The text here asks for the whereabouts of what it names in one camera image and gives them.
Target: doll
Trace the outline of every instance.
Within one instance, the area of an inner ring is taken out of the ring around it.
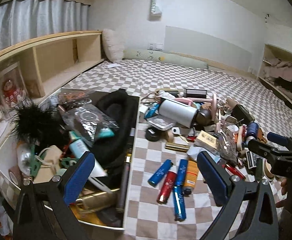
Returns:
[[[15,107],[18,102],[25,99],[26,93],[20,88],[16,88],[13,80],[7,79],[3,82],[3,94],[5,103],[10,107]]]

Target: curtain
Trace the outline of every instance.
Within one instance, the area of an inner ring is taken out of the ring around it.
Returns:
[[[89,5],[65,0],[12,0],[0,5],[0,50],[39,36],[88,30]]]

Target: black box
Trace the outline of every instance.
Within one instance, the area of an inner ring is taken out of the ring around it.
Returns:
[[[243,119],[241,123],[248,125],[255,120],[254,116],[249,113],[249,111],[242,105],[236,105],[231,112],[231,115],[235,117],[238,121]]]
[[[186,98],[207,98],[207,90],[186,88],[185,92],[184,92],[184,97],[186,97]]]

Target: mattress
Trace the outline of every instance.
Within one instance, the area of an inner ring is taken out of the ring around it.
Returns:
[[[259,81],[153,61],[123,60],[122,67],[110,69],[108,64],[104,61],[65,87],[106,92],[124,88],[128,94],[142,97],[160,88],[205,89],[209,97],[215,92],[221,100],[231,97],[244,105],[265,133],[292,137],[292,110]]]
[[[131,95],[145,96],[160,88],[183,89],[196,88],[208,91],[208,96],[216,92],[217,97],[226,100],[231,97],[244,105],[255,116],[256,122],[265,133],[270,131],[292,136],[292,110],[279,100],[270,90],[258,81],[233,77],[224,73],[207,70],[194,70],[177,65],[161,64],[143,60],[123,60],[121,67],[106,68],[109,62],[103,62],[95,68],[81,74],[69,82],[67,88],[115,91],[125,88]],[[165,141],[149,142],[145,139],[147,124],[140,123],[137,129],[134,158],[131,163],[126,208],[126,224],[123,235],[89,229],[94,238],[100,239],[161,239],[189,240],[199,239],[209,228],[221,210],[217,207],[211,191],[204,183],[201,173],[193,193],[185,197],[186,216],[183,222],[174,220],[172,197],[166,205],[156,202],[162,182],[155,188],[147,183],[151,175],[166,159],[173,162],[172,171],[177,171],[181,159],[187,154],[165,149]],[[254,181],[254,176],[240,170],[246,181]],[[280,182],[270,183],[274,200],[285,198],[280,193]],[[226,239],[232,238],[241,223],[248,202],[244,201],[235,218]]]

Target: gold cylinder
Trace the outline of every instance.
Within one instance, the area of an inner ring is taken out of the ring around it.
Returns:
[[[80,213],[97,212],[115,205],[119,195],[119,188],[112,189],[111,191],[113,192],[112,194],[99,191],[81,196],[76,200],[76,207],[78,211]]]
[[[177,152],[187,152],[189,150],[190,146],[188,145],[183,145],[183,144],[178,144],[178,143],[169,143],[167,142],[165,144],[165,149],[167,150],[172,150],[172,151],[177,151]]]

